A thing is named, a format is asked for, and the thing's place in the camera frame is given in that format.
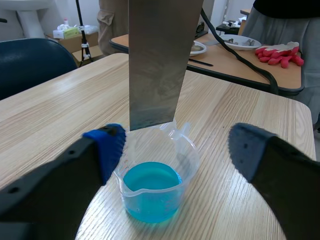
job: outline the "white plate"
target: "white plate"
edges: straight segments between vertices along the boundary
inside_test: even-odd
[[[254,39],[252,39],[250,37],[246,37],[246,36],[225,34],[225,35],[222,35],[221,38],[223,40],[233,39],[233,42],[239,43],[239,45],[236,45],[236,44],[225,42],[225,44],[227,46],[229,46],[229,48],[235,49],[235,50],[249,51],[252,49],[260,48],[262,46],[261,43],[258,42],[257,40],[254,40]],[[246,42],[248,39],[254,40],[254,45],[253,46],[242,46],[242,43]]]
[[[202,47],[203,49],[202,49],[201,51],[191,51],[191,52],[190,52],[190,57],[196,56],[196,55],[198,55],[198,54],[203,54],[203,53],[205,53],[205,52],[207,51],[206,45],[202,44],[201,42],[194,41],[194,45],[200,46],[200,47]]]

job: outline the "metal plate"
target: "metal plate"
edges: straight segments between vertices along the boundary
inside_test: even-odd
[[[130,130],[170,122],[203,0],[129,0]]]

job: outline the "sink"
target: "sink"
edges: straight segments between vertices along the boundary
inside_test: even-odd
[[[26,38],[44,38],[37,10],[47,9],[54,0],[0,0],[0,9],[17,11]]]
[[[52,0],[0,0],[0,9],[35,11],[49,8],[52,2]]]

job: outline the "chair backrest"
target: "chair backrest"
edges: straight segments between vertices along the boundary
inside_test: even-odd
[[[75,70],[72,55],[44,38],[0,42],[0,100]]]

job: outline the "dish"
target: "dish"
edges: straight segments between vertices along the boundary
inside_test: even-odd
[[[246,36],[225,34],[225,35],[222,35],[221,38],[225,41],[225,44],[227,46],[229,46],[229,48],[234,49],[234,50],[249,51],[249,50],[260,48],[262,46],[259,41],[252,39],[250,37],[246,37]],[[230,39],[233,39],[233,42],[238,43],[238,44],[232,44],[232,43],[226,42]],[[243,45],[244,43],[247,43],[248,41],[253,43],[253,45],[252,46]]]
[[[204,44],[202,44],[201,42],[198,42],[198,41],[193,41],[193,42],[194,42],[194,45],[195,45],[195,46],[199,46],[198,49],[200,49],[200,50],[198,50],[198,51],[192,51],[192,49],[191,49],[190,57],[196,56],[196,55],[198,55],[198,54],[203,54],[203,53],[205,53],[205,52],[207,51],[206,45],[204,45]]]

